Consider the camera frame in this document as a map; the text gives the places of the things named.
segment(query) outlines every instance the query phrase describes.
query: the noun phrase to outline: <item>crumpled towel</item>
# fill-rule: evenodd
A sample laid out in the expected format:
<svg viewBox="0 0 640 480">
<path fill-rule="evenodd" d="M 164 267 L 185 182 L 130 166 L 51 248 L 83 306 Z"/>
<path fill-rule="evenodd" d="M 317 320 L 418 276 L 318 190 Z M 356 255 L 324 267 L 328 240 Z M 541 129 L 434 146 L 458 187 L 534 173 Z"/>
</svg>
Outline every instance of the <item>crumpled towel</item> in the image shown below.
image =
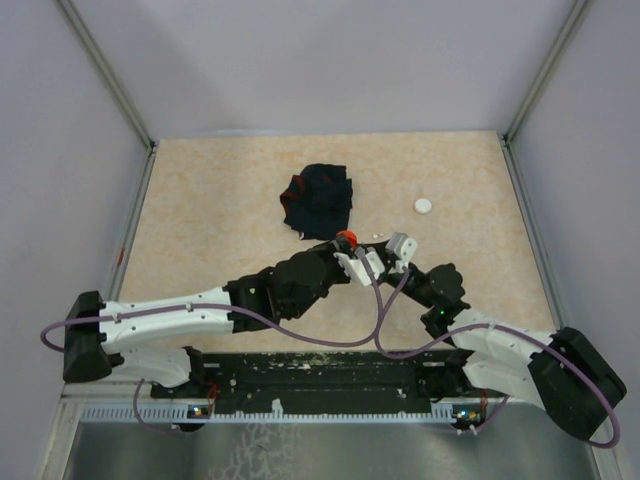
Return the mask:
<svg viewBox="0 0 640 480">
<path fill-rule="evenodd" d="M 316 163 L 291 177 L 280 195 L 284 223 L 300 232 L 300 239 L 333 240 L 349 224 L 353 188 L 347 167 Z"/>
</svg>

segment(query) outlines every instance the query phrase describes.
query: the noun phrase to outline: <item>white wall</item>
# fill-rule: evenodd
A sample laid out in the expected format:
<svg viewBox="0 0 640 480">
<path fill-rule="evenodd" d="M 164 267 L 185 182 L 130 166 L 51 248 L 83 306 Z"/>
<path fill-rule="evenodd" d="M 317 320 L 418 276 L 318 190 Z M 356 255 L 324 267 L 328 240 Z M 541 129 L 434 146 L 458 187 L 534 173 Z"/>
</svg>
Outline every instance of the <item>white wall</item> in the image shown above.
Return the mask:
<svg viewBox="0 0 640 480">
<path fill-rule="evenodd" d="M 154 138 L 504 131 L 571 0 L 75 0 Z"/>
<path fill-rule="evenodd" d="M 629 389 L 617 411 L 633 455 L 640 445 L 640 2 L 593 3 L 516 153 L 568 322 Z M 640 476 L 640 458 L 631 460 Z"/>
<path fill-rule="evenodd" d="M 3 6 L 0 65 L 0 478 L 22 480 L 62 387 L 39 331 L 106 286 L 145 152 L 52 1 Z"/>
</svg>

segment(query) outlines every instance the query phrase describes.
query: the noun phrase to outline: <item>tabletop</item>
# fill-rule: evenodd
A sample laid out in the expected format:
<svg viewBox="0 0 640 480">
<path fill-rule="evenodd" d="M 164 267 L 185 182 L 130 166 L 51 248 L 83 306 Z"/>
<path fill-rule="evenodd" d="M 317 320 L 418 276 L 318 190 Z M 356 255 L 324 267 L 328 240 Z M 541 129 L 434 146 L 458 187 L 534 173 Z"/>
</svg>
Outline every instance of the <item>tabletop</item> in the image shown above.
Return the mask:
<svg viewBox="0 0 640 480">
<path fill-rule="evenodd" d="M 283 223 L 279 201 L 291 176 L 313 163 L 347 167 L 354 189 L 349 229 L 360 241 L 407 233 L 419 244 L 413 262 L 421 270 L 456 265 L 466 302 L 517 326 L 555 329 L 495 132 L 163 140 L 120 298 L 146 301 L 223 286 L 317 243 L 299 240 Z M 413 210 L 420 197 L 433 204 L 427 215 Z M 358 340 L 373 330 L 375 310 L 371 288 L 339 285 L 282 325 L 315 338 Z M 400 296 L 382 344 L 408 349 L 430 340 L 423 313 Z M 157 343 L 204 352 L 324 349 L 275 331 Z"/>
</svg>

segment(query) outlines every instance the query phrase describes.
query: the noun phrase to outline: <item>purple cable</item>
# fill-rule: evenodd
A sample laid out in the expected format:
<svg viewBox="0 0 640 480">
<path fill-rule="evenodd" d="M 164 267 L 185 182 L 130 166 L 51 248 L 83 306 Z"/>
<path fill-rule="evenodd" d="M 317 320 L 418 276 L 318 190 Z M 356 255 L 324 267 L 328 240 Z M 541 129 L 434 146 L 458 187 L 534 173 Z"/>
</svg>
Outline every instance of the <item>purple cable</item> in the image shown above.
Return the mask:
<svg viewBox="0 0 640 480">
<path fill-rule="evenodd" d="M 367 260 L 367 258 L 364 255 L 358 255 L 358 258 L 360 258 L 360 260 L 362 261 L 362 264 L 364 265 L 364 269 L 367 272 L 367 275 L 369 275 L 369 278 L 373 282 L 373 288 L 376 291 L 376 298 L 378 298 L 379 296 L 381 297 L 380 287 L 374 281 L 375 280 L 375 276 L 374 276 L 374 273 L 373 273 L 373 269 L 371 268 L 371 265 L 369 264 L 369 261 Z M 377 330 L 376 330 L 376 335 L 375 335 L 375 337 L 373 339 L 374 342 L 375 342 L 376 349 L 378 350 L 378 352 L 380 352 L 381 355 L 383 355 L 383 356 L 385 356 L 387 358 L 390 358 L 390 359 L 403 360 L 403 359 L 406 359 L 406 358 L 410 358 L 410 357 L 413 357 L 415 355 L 419 355 L 419 354 L 421 354 L 423 352 L 426 352 L 427 350 L 432 348 L 434 345 L 437 345 L 438 343 L 440 343 L 440 342 L 452 337 L 453 335 L 457 335 L 458 333 L 469 332 L 471 330 L 476 330 L 478 328 L 490 328 L 491 327 L 491 325 L 489 323 L 475 323 L 475 324 L 471 324 L 471 325 L 465 325 L 463 327 L 459 327 L 459 328 L 455 328 L 453 330 L 449 330 L 444 335 L 441 335 L 440 337 L 428 342 L 427 344 L 423 345 L 420 348 L 416 348 L 415 350 L 411 350 L 409 352 L 403 352 L 403 353 L 390 353 L 390 352 L 387 352 L 384 348 L 382 348 L 382 345 L 380 344 L 380 327 L 382 326 L 382 323 L 384 322 L 384 319 L 385 319 L 387 313 L 389 312 L 389 309 L 391 308 L 391 305 L 392 305 L 394 300 L 395 300 L 395 296 L 392 295 L 389 298 L 389 301 L 387 302 L 387 304 L 384 306 L 384 308 L 382 308 L 382 310 L 380 310 L 380 309 L 378 310 L 378 321 L 376 322 Z M 599 443 L 599 442 L 594 442 L 594 441 L 591 441 L 591 440 L 587 440 L 587 443 L 589 445 L 591 445 L 592 447 L 597 447 L 597 448 L 613 448 L 618 444 L 618 442 L 620 441 L 620 422 L 618 420 L 618 417 L 615 414 L 615 412 L 613 411 L 613 408 L 609 404 L 609 401 L 604 396 L 604 394 L 600 391 L 600 389 L 597 387 L 597 385 L 595 383 L 593 383 L 591 381 L 591 379 L 589 377 L 587 377 L 587 375 L 585 375 L 584 372 L 582 372 L 582 370 L 580 370 L 576 365 L 573 364 L 573 362 L 571 362 L 567 357 L 565 357 L 561 353 L 556 352 L 553 348 L 549 347 L 548 345 L 545 345 L 544 343 L 542 343 L 541 341 L 539 341 L 539 340 L 537 340 L 537 339 L 535 339 L 533 337 L 530 337 L 526 333 L 522 333 L 522 332 L 520 332 L 520 331 L 518 331 L 516 329 L 507 327 L 505 325 L 500 325 L 500 324 L 493 325 L 493 328 L 495 328 L 496 330 L 500 330 L 502 332 L 508 333 L 510 335 L 513 335 L 514 337 L 518 337 L 518 338 L 520 338 L 522 340 L 525 340 L 525 341 L 531 343 L 532 345 L 535 345 L 536 347 L 542 349 L 543 351 L 545 351 L 546 353 L 551 355 L 553 358 L 558 360 L 566 368 L 568 368 L 571 371 L 571 373 L 573 373 L 576 377 L 578 377 L 578 379 L 581 382 L 583 382 L 587 386 L 587 388 L 589 390 L 591 390 L 591 392 L 595 395 L 595 397 L 598 399 L 600 404 L 602 404 L 603 408 L 607 412 L 609 420 L 611 421 L 611 426 L 613 427 L 613 435 L 611 437 L 611 440 L 609 440 L 608 442 Z M 505 399 L 503 400 L 503 403 L 506 404 L 506 401 L 507 401 L 507 397 L 505 397 Z M 495 418 L 496 414 L 499 413 L 500 410 L 502 410 L 502 409 L 501 408 L 497 409 L 491 415 L 491 417 L 488 418 L 485 421 L 484 425 L 486 426 L 486 424 L 487 424 L 487 422 L 489 420 L 492 420 L 493 418 Z"/>
<path fill-rule="evenodd" d="M 402 279 L 400 280 L 400 283 L 398 284 L 398 286 L 394 290 L 393 294 L 391 295 L 391 298 L 395 298 L 395 297 L 398 296 L 398 294 L 400 293 L 400 291 L 402 290 L 404 285 L 407 283 L 408 279 L 409 279 L 409 271 L 407 270 L 407 272 L 405 272 L 405 274 L 403 275 Z M 376 297 L 379 299 L 378 300 L 378 308 L 382 309 L 382 293 L 380 292 L 380 287 L 377 288 Z M 365 343 L 370 342 L 374 338 L 374 336 L 376 335 L 376 331 L 380 327 L 380 325 L 376 324 L 376 328 L 373 330 L 373 332 L 371 332 L 369 335 L 367 335 L 362 340 L 356 340 L 354 342 L 332 342 L 332 341 L 329 341 L 329 340 L 319 340 L 319 339 L 316 339 L 316 338 L 311 338 L 311 337 L 307 337 L 305 335 L 301 335 L 299 333 L 292 332 L 290 330 L 287 330 L 284 327 L 281 327 L 280 325 L 278 325 L 277 323 L 269 320 L 268 318 L 263 317 L 259 313 L 256 313 L 256 312 L 254 312 L 252 310 L 248 310 L 246 308 L 236 307 L 234 305 L 224 305 L 224 304 L 219 304 L 219 303 L 194 303 L 193 304 L 193 308 L 211 308 L 211 309 L 215 309 L 215 310 L 226 310 L 226 311 L 230 311 L 230 312 L 241 313 L 241 314 L 246 315 L 248 317 L 251 317 L 251 318 L 253 318 L 255 320 L 258 320 L 259 322 L 262 322 L 263 324 L 267 325 L 268 327 L 271 327 L 274 330 L 277 330 L 278 332 L 280 332 L 280 333 L 282 333 L 284 335 L 287 335 L 287 336 L 289 336 L 291 338 L 294 338 L 296 340 L 301 340 L 301 341 L 307 342 L 307 343 L 313 343 L 315 345 L 324 345 L 326 347 L 335 347 L 335 348 L 351 348 L 351 347 L 359 347 L 360 345 L 364 345 Z M 149 308 L 147 310 L 140 310 L 138 312 L 122 313 L 122 314 L 120 314 L 119 318 L 121 320 L 128 320 L 128 319 L 131 319 L 131 318 L 145 317 L 147 315 L 157 315 L 159 313 L 176 312 L 176 311 L 184 310 L 184 309 L 185 309 L 185 305 L 171 305 L 169 307 Z M 113 322 L 114 320 L 115 319 L 112 316 L 105 316 L 105 317 L 74 318 L 74 319 L 70 319 L 70 320 L 63 320 L 61 322 L 55 322 L 55 323 L 52 323 L 51 325 L 47 325 L 40 332 L 40 340 L 42 341 L 42 343 L 46 347 L 50 348 L 51 350 L 55 350 L 56 352 L 64 352 L 64 348 L 63 347 L 60 347 L 60 346 L 52 343 L 51 341 L 49 341 L 49 339 L 47 338 L 47 334 L 50 331 L 56 330 L 56 329 L 62 328 L 62 327 L 71 327 L 73 325 L 84 325 L 84 324 L 87 324 L 87 323 Z"/>
<path fill-rule="evenodd" d="M 460 430 L 463 434 L 471 434 L 473 433 L 474 435 L 480 433 L 482 430 L 484 430 L 485 428 L 487 428 L 489 425 L 491 425 L 496 417 L 498 416 L 498 414 L 502 411 L 502 409 L 504 407 L 507 406 L 507 402 L 509 401 L 509 395 L 505 395 L 505 397 L 502 399 L 502 401 L 500 402 L 500 405 L 498 405 L 496 407 L 496 409 L 491 412 L 487 418 L 485 419 L 484 423 L 482 425 L 480 425 L 478 428 L 474 430 Z"/>
<path fill-rule="evenodd" d="M 138 398 L 140 397 L 140 389 L 142 388 L 142 385 L 144 385 L 145 382 L 146 380 L 144 378 L 140 379 L 140 381 L 138 382 L 138 385 L 136 386 L 136 391 L 133 394 L 133 416 L 135 417 L 135 419 L 138 421 L 140 425 L 142 425 L 144 428 L 146 428 L 147 430 L 153 433 L 159 433 L 161 435 L 181 434 L 182 432 L 179 429 L 164 430 L 162 428 L 152 427 L 142 419 L 142 415 L 140 415 L 140 411 L 138 410 Z"/>
</svg>

